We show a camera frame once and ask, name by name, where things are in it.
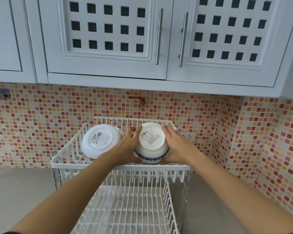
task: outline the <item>cabinet handle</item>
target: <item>cabinet handle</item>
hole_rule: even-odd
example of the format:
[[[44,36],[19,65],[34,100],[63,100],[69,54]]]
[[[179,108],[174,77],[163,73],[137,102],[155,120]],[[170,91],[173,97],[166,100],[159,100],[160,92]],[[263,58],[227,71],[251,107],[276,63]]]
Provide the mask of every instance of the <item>cabinet handle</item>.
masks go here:
[[[189,15],[189,13],[186,12],[185,19],[183,21],[179,67],[182,67],[182,62],[183,62],[183,55],[184,55],[185,43],[186,43],[186,32],[187,32],[187,25],[188,25],[188,15]]]
[[[157,35],[157,49],[156,49],[156,61],[155,64],[158,65],[160,61],[160,39],[162,37],[162,24],[163,24],[163,11],[164,9],[160,9],[160,20],[158,23],[158,35]]]

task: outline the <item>square cutout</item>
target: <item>square cutout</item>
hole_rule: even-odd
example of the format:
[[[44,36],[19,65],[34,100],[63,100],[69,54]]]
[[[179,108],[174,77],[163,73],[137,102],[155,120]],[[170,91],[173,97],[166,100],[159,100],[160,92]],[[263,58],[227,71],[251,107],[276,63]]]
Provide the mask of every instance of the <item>square cutout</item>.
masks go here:
[[[204,24],[205,23],[205,15],[198,14],[196,23],[197,24]]]
[[[233,37],[233,35],[226,34],[225,43],[231,43],[232,42],[232,37]]]
[[[92,3],[87,3],[87,12],[88,13],[96,13],[96,5]]]
[[[143,52],[143,44],[138,44],[136,45],[136,52]]]
[[[82,41],[80,39],[73,39],[73,47],[74,48],[81,48],[82,47]]]
[[[251,20],[252,20],[252,19],[245,18],[245,19],[244,19],[244,22],[243,22],[243,27],[244,27],[244,28],[249,28],[250,25],[251,25]]]
[[[95,40],[89,40],[89,48],[90,49],[98,49],[98,44]]]
[[[245,45],[246,44],[247,36],[241,36],[239,44]]]
[[[222,53],[222,59],[227,60],[228,57],[229,57],[229,52],[223,51],[223,53]]]
[[[254,46],[259,46],[261,44],[262,37],[256,37],[254,40]]]
[[[121,43],[121,51],[128,52],[128,43]]]
[[[266,24],[266,20],[260,20],[258,23],[258,28],[259,29],[264,29]]]
[[[228,26],[235,26],[236,24],[236,17],[229,17]]]
[[[113,33],[113,25],[112,24],[104,24],[104,32],[105,33]]]
[[[128,34],[129,26],[128,25],[121,25],[121,34]]]
[[[80,23],[79,23],[79,21],[71,21],[71,30],[80,31]]]
[[[218,37],[218,34],[211,34],[211,36],[209,37],[209,41],[212,43],[216,43],[217,37]]]
[[[144,27],[137,26],[137,35],[144,36]]]
[[[224,5],[224,0],[216,0],[216,6],[223,7]]]
[[[113,15],[113,6],[104,5],[104,14],[105,15]]]
[[[144,8],[138,8],[137,17],[145,18],[145,16],[146,16],[146,10]]]
[[[202,41],[203,38],[203,33],[201,32],[196,32],[194,36],[194,41]]]
[[[232,0],[231,8],[239,8],[240,0]]]
[[[219,16],[219,15],[214,15],[214,18],[213,18],[213,25],[219,25],[220,24],[220,19],[222,17]]]
[[[96,32],[97,31],[97,24],[88,22],[88,31],[89,32]]]
[[[250,61],[256,61],[257,58],[257,54],[256,53],[252,53],[251,57],[250,57]]]
[[[129,7],[121,7],[121,16],[129,16]]]
[[[113,42],[105,42],[105,50],[113,50]]]
[[[208,0],[200,0],[200,5],[207,6]]]
[[[200,49],[193,49],[192,57],[200,57]]]
[[[243,52],[237,52],[236,61],[242,61],[242,58],[243,58]]]
[[[247,9],[253,10],[255,7],[256,0],[248,0]]]
[[[214,50],[208,50],[207,51],[207,58],[214,58],[214,54],[215,54]]]
[[[78,2],[69,2],[69,6],[70,6],[70,11],[72,12],[79,12],[79,4]]]
[[[270,1],[265,1],[265,2],[264,2],[264,6],[263,6],[263,11],[269,11],[269,9],[270,9],[270,4],[271,4]]]

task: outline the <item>wall socket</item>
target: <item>wall socket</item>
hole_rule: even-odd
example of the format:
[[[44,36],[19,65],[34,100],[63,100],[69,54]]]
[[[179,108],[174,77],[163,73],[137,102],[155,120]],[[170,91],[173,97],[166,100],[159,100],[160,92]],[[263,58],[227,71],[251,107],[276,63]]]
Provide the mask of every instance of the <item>wall socket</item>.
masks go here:
[[[183,135],[184,137],[188,138],[192,142],[195,141],[196,132],[180,132],[180,134]]]

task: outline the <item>tile backsplash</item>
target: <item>tile backsplash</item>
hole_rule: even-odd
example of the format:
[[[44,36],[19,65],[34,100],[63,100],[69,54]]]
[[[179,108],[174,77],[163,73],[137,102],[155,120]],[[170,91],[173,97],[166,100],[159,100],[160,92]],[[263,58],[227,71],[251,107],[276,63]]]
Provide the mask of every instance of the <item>tile backsplash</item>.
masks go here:
[[[50,167],[91,116],[171,120],[216,163],[293,214],[293,100],[0,83],[0,166]],[[146,99],[141,110],[137,99]]]

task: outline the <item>human hand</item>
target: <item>human hand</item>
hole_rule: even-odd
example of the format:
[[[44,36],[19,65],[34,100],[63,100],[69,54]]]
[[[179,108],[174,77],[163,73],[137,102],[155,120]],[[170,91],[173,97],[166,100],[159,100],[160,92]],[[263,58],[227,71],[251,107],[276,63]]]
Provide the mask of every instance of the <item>human hand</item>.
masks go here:
[[[139,135],[142,130],[142,126],[138,128],[128,127],[126,130],[125,137],[109,151],[101,154],[99,157],[110,159],[114,166],[129,164],[129,163],[140,163],[141,159],[135,157],[133,152],[139,142]]]
[[[162,163],[183,163],[190,165],[201,153],[195,145],[171,126],[162,126],[171,155],[162,159]]]

